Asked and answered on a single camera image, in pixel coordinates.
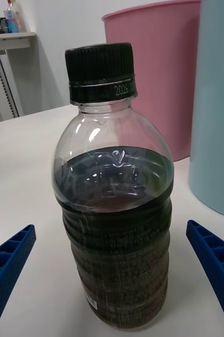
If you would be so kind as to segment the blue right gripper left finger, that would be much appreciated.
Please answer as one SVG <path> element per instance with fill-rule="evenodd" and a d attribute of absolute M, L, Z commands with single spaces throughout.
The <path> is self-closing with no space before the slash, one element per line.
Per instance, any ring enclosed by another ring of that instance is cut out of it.
<path fill-rule="evenodd" d="M 0 245 L 0 318 L 35 241 L 30 224 Z"/>

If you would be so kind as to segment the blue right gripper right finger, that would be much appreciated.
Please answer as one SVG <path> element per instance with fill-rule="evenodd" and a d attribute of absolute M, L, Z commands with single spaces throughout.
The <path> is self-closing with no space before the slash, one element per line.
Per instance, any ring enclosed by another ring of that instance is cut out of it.
<path fill-rule="evenodd" d="M 186 237 L 224 312 L 224 241 L 194 220 L 187 223 Z"/>

